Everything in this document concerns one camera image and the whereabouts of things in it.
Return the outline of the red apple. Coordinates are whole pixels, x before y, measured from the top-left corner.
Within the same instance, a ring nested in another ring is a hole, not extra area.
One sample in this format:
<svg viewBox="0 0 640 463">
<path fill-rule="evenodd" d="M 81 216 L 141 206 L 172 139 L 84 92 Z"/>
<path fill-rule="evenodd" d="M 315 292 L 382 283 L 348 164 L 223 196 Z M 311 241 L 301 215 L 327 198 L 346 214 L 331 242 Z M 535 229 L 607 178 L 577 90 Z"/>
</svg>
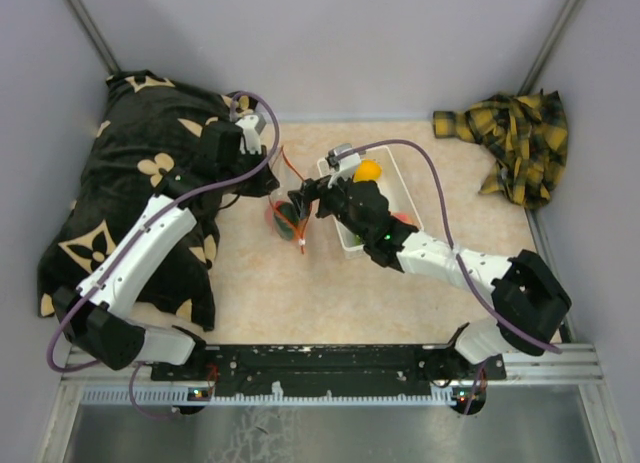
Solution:
<svg viewBox="0 0 640 463">
<path fill-rule="evenodd" d="M 279 203 L 275 202 L 273 205 L 269 205 L 265 211 L 266 223 L 273 231 L 278 231 L 280 227 L 280 218 L 278 213 Z"/>
</svg>

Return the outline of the clear zip top bag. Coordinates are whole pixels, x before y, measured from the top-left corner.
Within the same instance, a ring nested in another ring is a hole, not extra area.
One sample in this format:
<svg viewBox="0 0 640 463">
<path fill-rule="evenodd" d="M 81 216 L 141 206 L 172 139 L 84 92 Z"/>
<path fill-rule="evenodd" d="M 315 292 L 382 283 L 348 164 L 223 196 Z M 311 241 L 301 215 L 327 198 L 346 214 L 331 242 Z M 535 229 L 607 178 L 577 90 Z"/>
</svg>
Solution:
<svg viewBox="0 0 640 463">
<path fill-rule="evenodd" d="M 304 255 L 310 208 L 293 202 L 289 197 L 290 191 L 300 189 L 304 182 L 303 175 L 292 164 L 283 147 L 271 160 L 270 169 L 278 180 L 279 187 L 268 195 L 266 223 L 281 239 L 292 243 Z"/>
</svg>

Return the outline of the dark green avocado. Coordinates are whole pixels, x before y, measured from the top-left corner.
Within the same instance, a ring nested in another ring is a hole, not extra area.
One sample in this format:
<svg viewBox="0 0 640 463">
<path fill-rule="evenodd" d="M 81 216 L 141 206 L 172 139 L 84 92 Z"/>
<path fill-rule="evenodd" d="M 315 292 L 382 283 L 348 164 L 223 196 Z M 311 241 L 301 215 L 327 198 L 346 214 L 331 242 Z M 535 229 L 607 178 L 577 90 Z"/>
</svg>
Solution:
<svg viewBox="0 0 640 463">
<path fill-rule="evenodd" d="M 296 236 L 296 230 L 299 224 L 297 211 L 290 202 L 277 202 L 279 203 L 278 213 L 280 218 L 280 227 L 277 233 L 285 241 L 291 241 Z"/>
</svg>

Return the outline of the yellow lemon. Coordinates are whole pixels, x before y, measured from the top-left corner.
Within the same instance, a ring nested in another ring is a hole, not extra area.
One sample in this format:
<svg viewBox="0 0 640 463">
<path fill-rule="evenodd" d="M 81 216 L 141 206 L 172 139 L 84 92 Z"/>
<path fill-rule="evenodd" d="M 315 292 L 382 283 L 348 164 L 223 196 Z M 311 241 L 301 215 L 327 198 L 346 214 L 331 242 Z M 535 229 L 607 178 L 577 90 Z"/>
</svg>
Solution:
<svg viewBox="0 0 640 463">
<path fill-rule="evenodd" d="M 354 173 L 353 181 L 354 182 L 377 181 L 381 177 L 381 175 L 382 175 L 382 168 L 376 161 L 363 160 Z"/>
</svg>

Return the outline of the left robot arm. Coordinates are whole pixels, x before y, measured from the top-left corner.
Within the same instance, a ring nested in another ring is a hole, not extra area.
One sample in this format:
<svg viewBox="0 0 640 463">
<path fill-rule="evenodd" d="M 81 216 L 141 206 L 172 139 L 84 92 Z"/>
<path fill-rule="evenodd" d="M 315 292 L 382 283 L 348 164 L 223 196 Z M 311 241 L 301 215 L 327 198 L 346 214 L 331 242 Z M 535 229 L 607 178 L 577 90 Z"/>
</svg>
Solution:
<svg viewBox="0 0 640 463">
<path fill-rule="evenodd" d="M 133 363 L 161 363 L 189 380 L 206 372 L 208 356 L 197 335 L 177 326 L 143 326 L 130 313 L 167 256 L 196 226 L 197 198 L 209 193 L 259 198 L 277 188 L 270 161 L 278 148 L 262 145 L 264 127 L 259 115 L 222 123 L 220 142 L 202 155 L 204 168 L 219 173 L 211 181 L 177 165 L 161 170 L 153 193 L 119 244 L 109 243 L 104 260 L 90 267 L 75 287 L 56 288 L 51 299 L 59 326 L 46 354 L 52 370 L 64 370 L 53 351 L 59 338 L 65 338 L 114 371 Z"/>
</svg>

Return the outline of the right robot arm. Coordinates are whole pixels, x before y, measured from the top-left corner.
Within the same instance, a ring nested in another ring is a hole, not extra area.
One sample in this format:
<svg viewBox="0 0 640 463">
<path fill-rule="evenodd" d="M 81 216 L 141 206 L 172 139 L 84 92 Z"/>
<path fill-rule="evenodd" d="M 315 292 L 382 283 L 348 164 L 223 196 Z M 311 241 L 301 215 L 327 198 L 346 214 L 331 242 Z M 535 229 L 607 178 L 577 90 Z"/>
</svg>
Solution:
<svg viewBox="0 0 640 463">
<path fill-rule="evenodd" d="M 378 266 L 444 281 L 478 300 L 487 318 L 463 325 L 449 344 L 446 363 L 454 376 L 470 378 L 486 360 L 511 351 L 560 353 L 551 341 L 571 299 L 539 254 L 496 256 L 441 241 L 393 216 L 374 182 L 307 179 L 288 197 L 299 209 L 316 203 L 319 218 L 337 219 Z"/>
</svg>

